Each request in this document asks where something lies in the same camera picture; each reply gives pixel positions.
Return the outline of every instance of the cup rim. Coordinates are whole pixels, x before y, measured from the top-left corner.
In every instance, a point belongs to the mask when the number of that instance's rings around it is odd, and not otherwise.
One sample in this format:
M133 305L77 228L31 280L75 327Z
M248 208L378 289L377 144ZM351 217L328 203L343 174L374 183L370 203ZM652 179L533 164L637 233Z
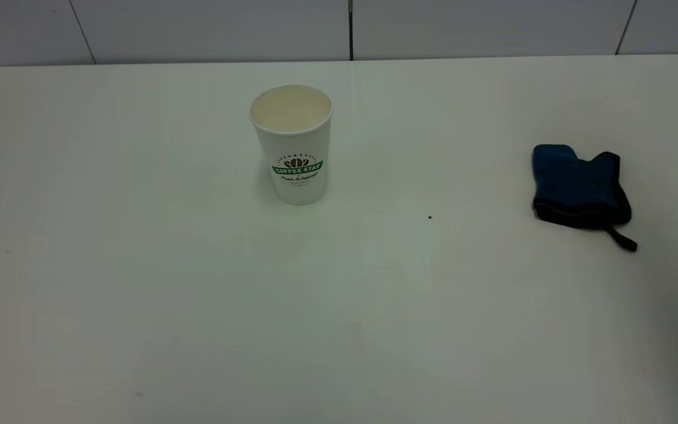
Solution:
M309 129L306 129L306 130L302 130L302 131L293 131L293 132L274 131L274 130L270 130L270 129L264 127L263 125L257 123L255 121L255 119L252 118L252 107L253 107L253 105L255 105L255 102L258 101L258 99L260 99L261 96L268 93L269 91L277 89L277 88L282 88L282 87L307 87L307 88L312 88L314 90L317 90L318 92L320 92L321 94L326 96L326 98L328 99L328 104L331 105L330 110L328 110L328 115L326 115L326 117L323 118L323 121L320 121L320 123L318 123L316 126L311 127ZM334 101L331 100L331 97L329 97L328 94L325 93L325 91L323 91L320 88L317 88L313 85L310 85L310 84L297 84L297 83L279 84L279 85L275 85L271 88L267 88L266 90L263 90L263 92L261 92L261 94L258 94L258 96L255 96L255 99L253 99L252 102L250 102L250 106L247 108L247 116L248 116L248 118L250 118L250 121L252 122L252 124L256 128L260 129L261 131L265 131L267 133L275 134L275 135L279 135L279 136L300 136L300 135L307 134L309 132L315 131L318 128L321 128L323 126L323 124L327 123L327 121L329 119L331 119L332 115L334 115Z

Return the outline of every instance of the white paper cup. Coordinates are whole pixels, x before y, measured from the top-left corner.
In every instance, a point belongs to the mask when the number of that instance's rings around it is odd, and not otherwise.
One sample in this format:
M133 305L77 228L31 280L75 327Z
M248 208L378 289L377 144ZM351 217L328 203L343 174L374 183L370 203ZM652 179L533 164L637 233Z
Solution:
M248 116L283 201L310 204L323 196L333 113L326 93L303 84L268 89L250 105Z

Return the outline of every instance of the black strap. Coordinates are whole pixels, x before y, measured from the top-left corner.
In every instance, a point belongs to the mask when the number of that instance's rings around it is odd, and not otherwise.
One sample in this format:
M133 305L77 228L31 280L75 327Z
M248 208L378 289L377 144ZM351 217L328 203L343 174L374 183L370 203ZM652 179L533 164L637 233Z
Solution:
M614 239L616 244L622 247L622 249L629 250L630 252L637 252L637 243L617 233L613 226L605 226L603 227L603 230L605 230L606 233Z

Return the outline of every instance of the white table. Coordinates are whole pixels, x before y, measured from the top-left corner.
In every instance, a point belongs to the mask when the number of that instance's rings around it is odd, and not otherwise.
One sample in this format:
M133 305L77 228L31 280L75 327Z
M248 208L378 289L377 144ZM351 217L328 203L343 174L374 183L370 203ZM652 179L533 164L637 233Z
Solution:
M621 156L637 253L536 220L539 143ZM678 56L0 68L0 423L125 422L678 423Z

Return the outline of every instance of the green label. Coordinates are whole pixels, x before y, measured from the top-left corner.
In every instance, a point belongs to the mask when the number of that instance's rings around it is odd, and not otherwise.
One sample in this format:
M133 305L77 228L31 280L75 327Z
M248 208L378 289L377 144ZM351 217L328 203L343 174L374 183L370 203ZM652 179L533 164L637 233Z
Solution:
M305 174L306 172L318 171L323 166L323 161L306 167L272 167L277 174Z

